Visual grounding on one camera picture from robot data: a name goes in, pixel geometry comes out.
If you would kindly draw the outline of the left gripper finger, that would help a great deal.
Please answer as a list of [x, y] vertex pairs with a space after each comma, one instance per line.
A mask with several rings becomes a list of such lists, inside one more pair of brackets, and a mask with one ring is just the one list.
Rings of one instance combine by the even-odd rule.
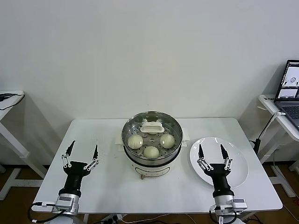
[[68, 160], [68, 158], [70, 157], [71, 155], [71, 152], [72, 152], [72, 149], [73, 149], [73, 146], [74, 146], [74, 143], [76, 141], [74, 140], [66, 149], [65, 153], [61, 155], [61, 158], [62, 158], [62, 161], [63, 161], [63, 168], [70, 168], [71, 167], [71, 164]]
[[92, 161], [84, 167], [84, 170], [93, 170], [98, 165], [98, 145], [95, 146]]

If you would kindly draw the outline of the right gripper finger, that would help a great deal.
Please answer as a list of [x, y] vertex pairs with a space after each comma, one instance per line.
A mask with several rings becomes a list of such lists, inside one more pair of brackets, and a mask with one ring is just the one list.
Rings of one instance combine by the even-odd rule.
[[227, 150], [225, 149], [225, 147], [222, 144], [220, 144], [220, 147], [221, 147], [221, 154], [224, 159], [224, 165], [225, 165], [224, 169], [227, 171], [231, 171], [230, 166], [231, 166], [231, 162], [233, 161], [233, 159], [230, 159]]
[[205, 160], [204, 152], [202, 149], [201, 144], [199, 144], [199, 152], [198, 152], [199, 158], [197, 160], [198, 165], [201, 167], [201, 169], [205, 171], [211, 171], [213, 170], [213, 167]]

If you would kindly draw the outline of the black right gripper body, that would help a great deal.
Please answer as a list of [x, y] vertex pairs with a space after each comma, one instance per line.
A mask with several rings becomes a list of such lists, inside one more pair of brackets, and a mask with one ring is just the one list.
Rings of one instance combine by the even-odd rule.
[[206, 175], [212, 179], [214, 186], [213, 196], [234, 196], [227, 181], [227, 176], [230, 174], [230, 171], [225, 169], [225, 164], [212, 163], [211, 166], [213, 169], [206, 171]]

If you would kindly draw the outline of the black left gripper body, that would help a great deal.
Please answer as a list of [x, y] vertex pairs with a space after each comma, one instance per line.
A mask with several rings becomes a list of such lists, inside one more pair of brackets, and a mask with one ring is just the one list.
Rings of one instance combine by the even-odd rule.
[[60, 194], [73, 194], [81, 195], [81, 182], [83, 177], [90, 174], [91, 171], [84, 169], [88, 164], [85, 162], [70, 161], [71, 167], [63, 168], [64, 172], [67, 174], [67, 178], [64, 187], [60, 189]]

